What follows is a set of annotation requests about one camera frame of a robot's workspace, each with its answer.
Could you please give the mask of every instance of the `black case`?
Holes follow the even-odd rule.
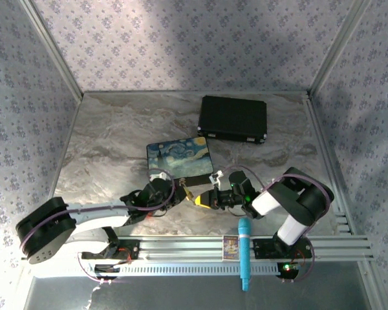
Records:
[[[197,133],[207,138],[264,143],[267,137],[266,103],[205,96]]]

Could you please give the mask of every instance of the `metal frame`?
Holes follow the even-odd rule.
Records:
[[[271,239],[271,236],[253,236]],[[120,240],[140,240],[139,257],[131,265],[122,265],[115,276],[164,276],[164,275],[235,275],[239,264],[222,262],[221,236],[126,236]],[[369,262],[374,260],[366,236],[310,236],[317,262]],[[277,274],[277,262],[290,260],[256,260],[253,243],[250,242],[250,257],[254,274]],[[118,264],[118,260],[83,260],[88,273],[94,272],[96,264]],[[83,276],[76,253],[55,256],[50,261],[32,265],[35,276]]]
[[[335,215],[340,214],[346,218],[348,231],[345,234],[349,233],[356,235],[356,227],[354,220],[350,215],[348,199],[341,186],[341,184],[343,184],[341,172],[332,162],[333,151],[325,141],[326,135],[320,126],[319,116],[317,115],[309,96],[306,96],[305,101],[310,122],[313,126],[313,132],[316,135],[319,151],[321,153],[323,163],[325,164],[329,184],[332,187],[332,191],[335,193],[335,206],[338,208],[337,210],[334,209],[334,211],[337,211],[335,212]],[[371,307],[373,309],[388,309],[388,297],[385,289],[383,288],[383,282],[380,278],[376,262],[366,262],[362,260],[358,262],[358,268],[360,270]]]
[[[63,56],[61,55],[57,44],[53,40],[52,35],[47,30],[45,23],[43,22],[43,19],[39,14],[39,10],[36,8],[35,4],[31,0],[19,0],[19,2],[25,10],[33,27],[38,32],[38,35],[43,45],[45,46],[50,58],[52,58],[56,68],[62,75],[63,80],[66,82],[75,100],[79,103],[83,96],[82,91],[79,85],[77,84],[68,65],[63,59]]]
[[[56,185],[58,184],[59,175],[60,175],[60,172],[61,172],[62,166],[63,166],[63,160],[65,160],[67,148],[69,146],[70,137],[72,137],[73,127],[75,125],[76,117],[78,116],[78,113],[79,113],[79,108],[80,108],[81,102],[82,102],[82,99],[79,99],[78,104],[76,105],[75,111],[73,112],[72,121],[70,122],[69,131],[67,132],[65,144],[63,145],[61,156],[60,156],[59,161],[58,161],[58,167],[56,168],[56,173],[55,173],[55,177],[54,177],[53,182],[52,182],[52,187],[50,188],[49,195],[47,196],[48,200],[51,199],[51,197],[53,197],[54,191],[56,190]]]
[[[322,65],[310,86],[310,96],[313,96],[313,94],[315,94],[326,82],[330,71],[332,71],[334,65],[338,61],[343,49],[370,3],[371,0],[354,0],[352,3],[334,42],[329,48],[328,54],[324,58]]]

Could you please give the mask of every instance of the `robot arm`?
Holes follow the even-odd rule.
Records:
[[[150,212],[166,211],[185,197],[184,188],[167,180],[165,174],[151,178],[143,190],[133,191],[108,203],[68,205],[62,198],[54,197],[16,225],[20,248],[29,263],[37,264],[52,258],[62,246],[74,239],[73,236],[98,229],[98,232],[92,233],[92,238],[109,242],[103,250],[104,257],[109,258],[118,250],[116,235],[110,227],[141,222]],[[76,252],[87,250],[76,249]]]
[[[255,219],[282,206],[289,215],[272,240],[271,247],[277,254],[290,252],[300,237],[328,211],[334,199],[326,185],[295,168],[288,169],[262,192],[252,187],[243,171],[231,173],[229,181],[230,190],[220,191],[216,181],[214,189],[197,197],[196,204],[209,209],[241,205],[242,210]],[[188,194],[187,188],[167,180],[166,174],[161,173],[153,176],[143,190],[109,203],[67,205],[62,198],[55,197],[17,224],[20,248],[31,264],[37,264],[52,258],[61,248],[73,247],[72,241],[80,240],[81,234],[96,230],[86,239],[92,247],[85,249],[81,243],[80,249],[75,248],[75,251],[116,258],[120,249],[111,227],[141,222],[150,212],[166,211]]]
[[[282,206],[289,215],[274,235],[274,247],[279,253],[290,251],[300,237],[327,213],[334,199],[326,185],[293,167],[262,189],[262,193],[255,191],[243,171],[232,173],[229,181],[232,189],[220,191],[219,182],[215,181],[214,189],[197,197],[196,204],[223,210],[241,205],[248,217],[256,219]]]

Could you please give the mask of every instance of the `yellow object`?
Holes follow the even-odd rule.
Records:
[[[184,190],[185,190],[185,192],[186,192],[186,195],[187,195],[187,200],[189,200],[189,201],[191,201],[191,202],[193,202],[194,203],[194,201],[193,201],[193,198],[194,198],[194,195],[193,195],[193,193],[192,192],[190,192],[189,191],[189,189],[186,187],[186,186],[184,186]]]
[[[194,143],[197,144],[197,145],[205,145],[206,144],[206,138],[205,137],[197,137],[197,138],[194,139]]]
[[[196,205],[199,205],[200,207],[203,207],[203,208],[211,209],[211,208],[208,207],[207,205],[202,205],[202,204],[201,204],[201,196],[198,196],[197,198],[195,198],[195,204],[196,204]]]

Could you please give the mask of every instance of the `small card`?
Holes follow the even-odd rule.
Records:
[[[222,260],[235,262],[240,260],[238,236],[222,237]]]

